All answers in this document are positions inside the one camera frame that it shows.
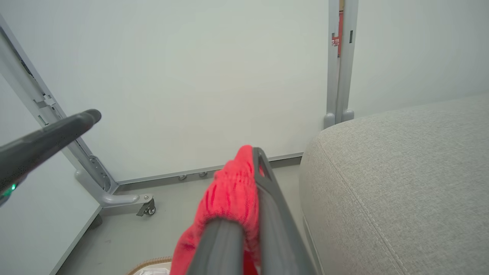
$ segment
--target stitched seam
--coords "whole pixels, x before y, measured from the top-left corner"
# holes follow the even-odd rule
[[[387,256],[387,258],[388,258],[388,259],[389,259],[389,261],[391,262],[392,266],[394,267],[394,270],[396,270],[396,272],[397,272],[397,273],[400,275],[400,273],[399,273],[398,269],[396,268],[396,265],[395,265],[395,264],[394,264],[394,262],[392,261],[391,257],[389,257],[389,254],[387,253],[387,251],[386,251],[386,250],[385,250],[385,248],[384,248],[384,246],[385,246],[385,247],[387,247],[387,246],[385,245],[385,240],[387,240],[387,239],[385,239],[385,240],[384,240],[384,239],[382,239],[382,242],[384,243],[384,244],[382,245],[382,243],[380,242],[380,240],[379,240],[379,238],[378,238],[378,236],[380,236],[380,234],[379,234],[379,233],[377,233],[377,234],[375,234],[375,233],[374,233],[374,230],[373,230],[373,229],[372,229],[372,227],[370,226],[370,223],[367,221],[367,219],[366,219],[366,218],[365,218],[365,216],[363,215],[363,211],[360,209],[360,208],[365,208],[365,210],[366,210],[366,211],[368,211],[368,210],[367,210],[367,207],[365,206],[365,204],[363,204],[363,203],[361,202],[361,200],[360,200],[360,198],[358,197],[358,195],[356,195],[355,190],[353,189],[353,187],[352,187],[350,184],[348,184],[348,182],[345,180],[345,177],[343,176],[343,174],[342,174],[342,173],[340,173],[340,171],[338,170],[337,166],[336,166],[336,165],[333,163],[333,161],[330,159],[330,157],[328,156],[328,154],[326,154],[326,152],[324,151],[324,148],[323,148],[322,144],[318,143],[318,145],[319,145],[319,147],[321,148],[321,150],[323,151],[324,156],[325,156],[325,157],[326,157],[326,158],[329,160],[329,162],[330,162],[330,163],[331,163],[331,165],[334,167],[334,169],[336,170],[336,172],[337,172],[337,173],[340,175],[340,177],[341,177],[341,179],[342,179],[342,180],[341,180],[341,183],[343,184],[343,187],[344,187],[344,188],[345,188],[345,189],[348,191],[348,194],[349,194],[349,195],[350,195],[350,197],[352,198],[352,201],[354,202],[354,204],[355,204],[356,208],[358,209],[358,211],[359,211],[359,212],[360,212],[360,214],[362,215],[363,219],[364,219],[364,220],[365,220],[365,222],[367,223],[368,227],[370,228],[370,232],[371,232],[371,233],[372,233],[372,235],[373,235],[373,236],[374,236],[374,237],[377,239],[377,242],[378,242],[378,244],[380,245],[380,247],[382,247],[382,250],[384,250],[385,255]],[[392,252],[390,251],[390,249],[389,249],[389,248],[387,248],[387,249],[389,250],[389,253],[391,254],[392,258],[394,258],[394,255],[392,255]],[[402,273],[403,273],[403,274],[406,274],[406,273],[407,273],[407,274],[409,275],[409,272],[407,272],[407,270],[405,270],[406,268],[404,268],[404,266],[402,266],[402,267],[400,266],[400,265],[402,265],[402,262],[400,261],[400,259],[399,259],[399,262],[400,262],[400,264],[398,263],[397,265],[400,267],[400,269],[401,269]]]

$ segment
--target wheel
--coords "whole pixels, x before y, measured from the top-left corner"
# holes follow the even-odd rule
[[[102,222],[102,217],[100,216],[100,214],[97,214],[92,224],[89,226],[89,230],[94,230],[95,228],[99,227]]]
[[[150,208],[147,212],[146,215],[151,216],[156,212],[156,207]]]

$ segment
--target gray floor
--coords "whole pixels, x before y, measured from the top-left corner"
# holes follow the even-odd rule
[[[274,162],[274,173],[301,237],[309,249],[299,202],[299,159]],[[138,263],[171,256],[180,235],[192,224],[197,205],[212,175],[193,175],[184,182],[134,183],[118,194],[153,193],[156,213],[136,216],[140,206],[103,210],[103,224],[82,237],[58,275],[123,275]]]

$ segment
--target fabric upholstery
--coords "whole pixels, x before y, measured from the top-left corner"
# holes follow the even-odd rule
[[[326,274],[489,274],[489,94],[322,131],[300,198]]]

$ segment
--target white panel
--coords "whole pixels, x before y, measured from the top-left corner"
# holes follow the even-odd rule
[[[0,146],[40,129],[0,75]],[[99,204],[60,152],[29,173],[0,207],[2,274],[49,274]]]
[[[0,9],[116,181],[302,152],[326,114],[328,1],[3,0]]]
[[[489,1],[359,1],[355,117],[489,90]]]

